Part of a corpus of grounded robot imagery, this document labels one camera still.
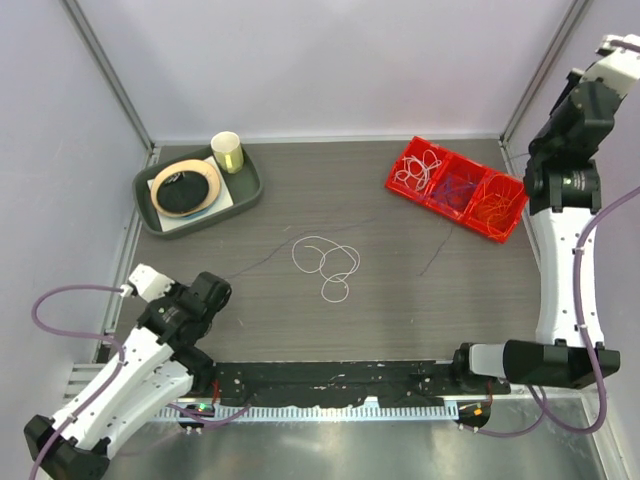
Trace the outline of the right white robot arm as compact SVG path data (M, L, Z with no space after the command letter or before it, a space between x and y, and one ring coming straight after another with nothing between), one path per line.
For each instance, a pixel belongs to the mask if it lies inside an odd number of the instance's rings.
M537 235L541 305L535 340L463 343L451 380L472 395L488 380L580 390L620 368L605 346L595 299L594 229L602 207L594 155L612 131L623 95L603 77L572 71L531 141L524 186Z

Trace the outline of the dark green plastic tray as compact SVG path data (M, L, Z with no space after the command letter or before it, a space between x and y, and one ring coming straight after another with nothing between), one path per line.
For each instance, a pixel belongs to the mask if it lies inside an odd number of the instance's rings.
M246 151L243 151L243 155L244 166L238 173L229 174L220 169L225 179L225 183L231 193L234 205L223 210L221 213L214 214L208 219L200 220L194 225L181 228L177 232L162 233L160 231L159 220L156 214L152 212L146 181L159 173L163 167L167 167L174 162L192 158L204 160L208 157L212 157L211 148L209 146L205 146L181 156L174 156L170 160L159 161L155 165L140 171L133 180L132 190L136 210L140 216L144 229L156 237L165 240L173 240L216 225L254 207L259 202L263 193L263 182L260 172L249 157L249 154Z

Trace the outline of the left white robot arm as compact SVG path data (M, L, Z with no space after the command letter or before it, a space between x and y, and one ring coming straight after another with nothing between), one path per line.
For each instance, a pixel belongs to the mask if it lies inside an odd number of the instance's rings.
M52 479L99 479L122 445L161 408L187 394L205 397L213 385L213 360L197 348L232 287L209 272L189 285L138 265L115 288L146 307L123 343L108 335L115 355L54 415L34 416L24 435L33 465Z

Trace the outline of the red plastic divided bin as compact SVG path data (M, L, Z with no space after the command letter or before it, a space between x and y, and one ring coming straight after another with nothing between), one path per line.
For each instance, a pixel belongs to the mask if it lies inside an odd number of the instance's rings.
M395 160L385 187L501 244L528 201L522 181L418 136Z

